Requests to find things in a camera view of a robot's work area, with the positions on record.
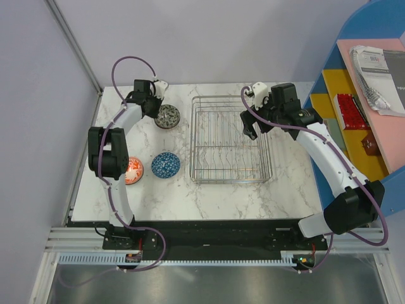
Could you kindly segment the leaf pattern bowl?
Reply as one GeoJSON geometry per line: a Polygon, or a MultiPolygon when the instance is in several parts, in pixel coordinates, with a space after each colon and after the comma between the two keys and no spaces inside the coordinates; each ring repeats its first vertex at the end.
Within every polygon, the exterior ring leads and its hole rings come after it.
{"type": "Polygon", "coordinates": [[[179,110],[170,104],[161,105],[158,117],[154,119],[155,124],[161,129],[172,129],[180,122],[179,110]]]}

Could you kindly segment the metal wire dish rack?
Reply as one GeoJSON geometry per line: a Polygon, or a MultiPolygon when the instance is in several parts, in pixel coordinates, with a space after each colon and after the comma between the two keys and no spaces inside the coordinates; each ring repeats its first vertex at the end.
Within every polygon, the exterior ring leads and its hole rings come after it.
{"type": "Polygon", "coordinates": [[[190,178],[196,184],[262,184],[272,177],[270,140],[243,134],[235,95],[195,96],[190,123],[190,178]]]}

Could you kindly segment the blue triangle pattern bowl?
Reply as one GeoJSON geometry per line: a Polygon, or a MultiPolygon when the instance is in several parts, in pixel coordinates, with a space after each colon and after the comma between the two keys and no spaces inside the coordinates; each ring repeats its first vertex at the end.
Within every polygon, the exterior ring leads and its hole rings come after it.
{"type": "Polygon", "coordinates": [[[160,179],[174,177],[180,170],[180,167],[179,157],[171,152],[160,153],[151,163],[153,174],[160,179]]]}

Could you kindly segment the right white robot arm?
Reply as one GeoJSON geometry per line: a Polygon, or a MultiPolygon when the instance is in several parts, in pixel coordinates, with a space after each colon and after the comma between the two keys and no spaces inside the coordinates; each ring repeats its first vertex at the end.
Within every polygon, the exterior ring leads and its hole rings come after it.
{"type": "Polygon", "coordinates": [[[298,221],[290,233],[291,245],[305,249],[320,235],[348,233],[372,246],[382,246],[389,230],[381,205],[385,189],[379,180],[370,181],[341,151],[323,119],[312,108],[303,108],[296,87],[284,83],[268,87],[257,82],[241,89],[245,111],[240,114],[243,133],[255,140],[278,127],[289,133],[310,155],[328,182],[333,201],[320,213],[298,221]]]}

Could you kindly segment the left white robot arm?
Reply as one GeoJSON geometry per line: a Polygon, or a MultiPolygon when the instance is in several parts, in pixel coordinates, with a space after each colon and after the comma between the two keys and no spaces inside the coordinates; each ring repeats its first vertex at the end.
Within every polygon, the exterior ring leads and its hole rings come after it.
{"type": "Polygon", "coordinates": [[[123,228],[116,240],[125,249],[132,249],[139,242],[138,232],[130,228],[135,216],[125,184],[129,164],[126,135],[144,117],[158,117],[167,88],[168,83],[163,80],[135,80],[133,90],[109,122],[88,131],[88,165],[104,188],[109,224],[123,228]]]}

